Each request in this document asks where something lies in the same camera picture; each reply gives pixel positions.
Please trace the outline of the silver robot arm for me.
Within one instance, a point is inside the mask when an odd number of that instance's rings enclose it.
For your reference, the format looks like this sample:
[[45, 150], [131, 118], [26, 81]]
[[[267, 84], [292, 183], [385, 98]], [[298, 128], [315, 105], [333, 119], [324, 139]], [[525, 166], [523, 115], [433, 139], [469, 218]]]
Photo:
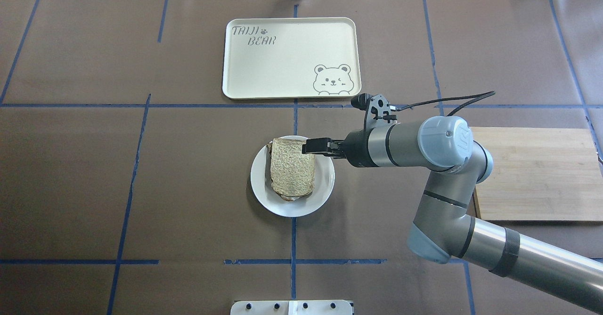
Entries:
[[494, 163], [463, 118], [366, 125], [343, 140], [308, 139], [302, 152], [347, 159], [357, 168], [429, 169], [407, 239], [410, 251], [439, 264], [460, 258], [602, 313], [601, 263], [467, 213], [477, 184], [490, 176]]

